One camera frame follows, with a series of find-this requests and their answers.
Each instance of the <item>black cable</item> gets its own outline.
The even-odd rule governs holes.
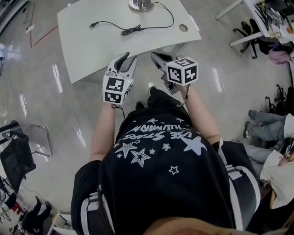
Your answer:
[[[123,111],[123,116],[124,116],[124,119],[125,119],[124,110],[123,110],[123,108],[121,106],[117,106],[116,104],[112,104],[111,108],[113,108],[113,109],[116,109],[116,108],[121,109],[121,111]]]
[[[160,2],[155,2],[155,3],[159,3],[159,4],[163,5],[163,6],[165,7],[165,9],[170,13],[170,15],[171,15],[171,17],[172,17],[172,19],[173,19],[173,22],[172,22],[171,25],[169,25],[169,26],[164,26],[164,27],[144,27],[144,28],[141,28],[141,25],[139,24],[139,25],[137,25],[137,26],[134,27],[134,28],[125,29],[125,28],[122,28],[122,27],[120,27],[120,26],[118,26],[118,25],[116,25],[116,24],[114,24],[114,23],[112,23],[112,22],[109,22],[109,21],[97,21],[97,22],[95,22],[95,23],[92,23],[89,27],[90,27],[90,28],[93,28],[93,27],[95,27],[97,24],[99,24],[99,23],[101,23],[101,22],[109,23],[109,24],[112,24],[112,25],[118,27],[119,29],[122,29],[123,32],[121,32],[121,35],[123,35],[123,36],[125,36],[125,35],[129,35],[129,34],[131,34],[131,33],[133,33],[133,32],[136,32],[136,31],[143,31],[143,30],[145,30],[145,29],[152,29],[152,28],[170,28],[170,27],[172,27],[172,26],[174,25],[174,23],[175,23],[174,15],[171,13],[171,11],[170,11],[170,10],[169,10],[164,4],[162,4],[162,3],[160,3]]]
[[[23,25],[25,25],[26,23],[29,23],[27,26],[27,29],[28,29],[28,27],[31,25],[31,20],[28,20],[29,8],[24,8],[23,13],[26,14],[26,19],[24,20]]]

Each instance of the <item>pink bag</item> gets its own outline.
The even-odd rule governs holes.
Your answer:
[[[276,64],[285,64],[291,60],[290,55],[283,50],[281,51],[270,50],[268,53],[268,56],[270,60]]]

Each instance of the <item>black t-shirt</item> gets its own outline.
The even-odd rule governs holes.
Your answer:
[[[107,200],[115,234],[143,234],[166,217],[198,218],[234,228],[229,179],[221,157],[191,126],[188,116],[172,111],[133,112],[103,161],[76,174],[71,215],[82,233],[80,208],[98,184]],[[224,144],[228,164],[252,165],[242,144]]]

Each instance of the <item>hole in table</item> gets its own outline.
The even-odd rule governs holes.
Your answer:
[[[188,27],[184,24],[180,24],[179,29],[184,33],[188,31]]]

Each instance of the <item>lamp base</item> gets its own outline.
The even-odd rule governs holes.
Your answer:
[[[151,10],[154,6],[154,3],[151,0],[129,0],[129,7],[131,10],[137,12],[147,12]]]

